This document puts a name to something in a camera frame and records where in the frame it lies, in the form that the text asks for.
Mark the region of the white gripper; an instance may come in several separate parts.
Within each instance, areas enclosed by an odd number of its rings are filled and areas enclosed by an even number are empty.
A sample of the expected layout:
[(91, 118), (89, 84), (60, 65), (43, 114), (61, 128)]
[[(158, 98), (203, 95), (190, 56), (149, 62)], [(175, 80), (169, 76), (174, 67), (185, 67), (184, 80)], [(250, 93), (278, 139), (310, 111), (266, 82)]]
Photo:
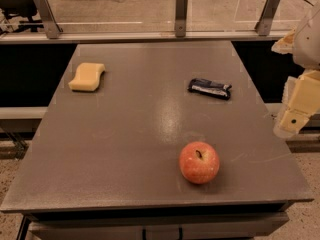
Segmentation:
[(320, 110), (320, 3), (316, 3), (298, 24), (276, 41), (271, 51), (292, 54), (305, 70), (298, 78), (289, 76), (283, 90), (282, 106), (276, 117), (274, 134), (291, 138)]

